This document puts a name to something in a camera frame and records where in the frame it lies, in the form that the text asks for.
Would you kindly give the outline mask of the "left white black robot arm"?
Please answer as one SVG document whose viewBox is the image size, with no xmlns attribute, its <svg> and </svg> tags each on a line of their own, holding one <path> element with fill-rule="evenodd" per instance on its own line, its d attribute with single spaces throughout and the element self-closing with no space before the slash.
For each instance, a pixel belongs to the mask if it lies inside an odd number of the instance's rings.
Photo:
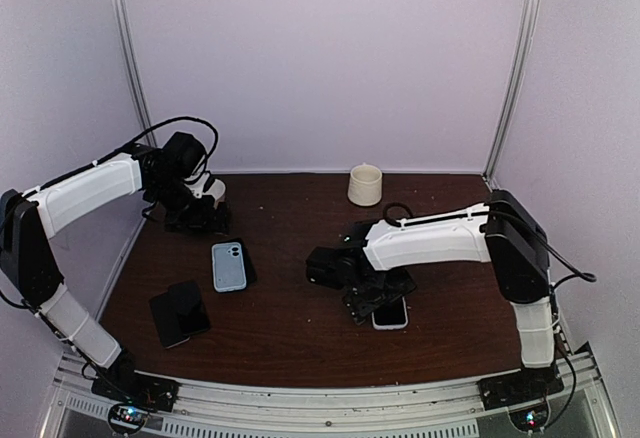
<svg viewBox="0 0 640 438">
<path fill-rule="evenodd" d="M 215 151 L 185 132 L 160 147 L 135 137 L 60 177 L 1 197 L 1 271 L 19 295 L 17 307 L 43 321 L 75 348 L 123 402 L 144 382 L 125 347 L 97 321 L 96 299 L 75 297 L 67 271 L 105 270 L 133 214 L 160 206 L 168 231 L 225 233 L 224 183 L 208 169 Z"/>
</svg>

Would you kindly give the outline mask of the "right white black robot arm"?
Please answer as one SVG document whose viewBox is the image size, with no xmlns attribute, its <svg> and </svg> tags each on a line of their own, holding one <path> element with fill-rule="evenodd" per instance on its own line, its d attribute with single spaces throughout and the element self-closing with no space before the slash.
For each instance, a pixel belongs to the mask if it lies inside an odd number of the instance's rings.
<svg viewBox="0 0 640 438">
<path fill-rule="evenodd" d="M 305 260 L 308 281 L 345 290 L 353 321 L 413 292 L 407 267 L 444 262 L 491 264 L 515 312 L 523 370 L 519 398 L 535 398 L 551 382 L 555 362 L 549 250 L 545 231 L 509 191 L 484 202 L 423 217 L 358 222 L 335 248 L 316 247 Z"/>
</svg>

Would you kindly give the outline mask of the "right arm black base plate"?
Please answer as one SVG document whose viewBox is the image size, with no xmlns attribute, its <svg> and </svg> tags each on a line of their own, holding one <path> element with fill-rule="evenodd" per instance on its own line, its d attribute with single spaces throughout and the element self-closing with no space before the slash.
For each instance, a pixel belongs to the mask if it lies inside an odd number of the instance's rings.
<svg viewBox="0 0 640 438">
<path fill-rule="evenodd" d="M 493 410 L 559 393 L 564 390 L 564 383 L 554 368 L 524 368 L 483 378 L 478 382 L 478 388 L 484 409 Z"/>
</svg>

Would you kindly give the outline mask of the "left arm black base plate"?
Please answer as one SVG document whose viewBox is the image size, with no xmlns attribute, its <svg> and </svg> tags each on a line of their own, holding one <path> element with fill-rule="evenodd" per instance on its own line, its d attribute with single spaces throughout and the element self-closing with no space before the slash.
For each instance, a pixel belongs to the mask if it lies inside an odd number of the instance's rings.
<svg viewBox="0 0 640 438">
<path fill-rule="evenodd" d="M 154 412 L 172 412 L 179 387 L 175 380 L 135 372 L 133 376 L 121 379 L 109 375 L 99 376 L 93 381 L 91 392 Z"/>
</svg>

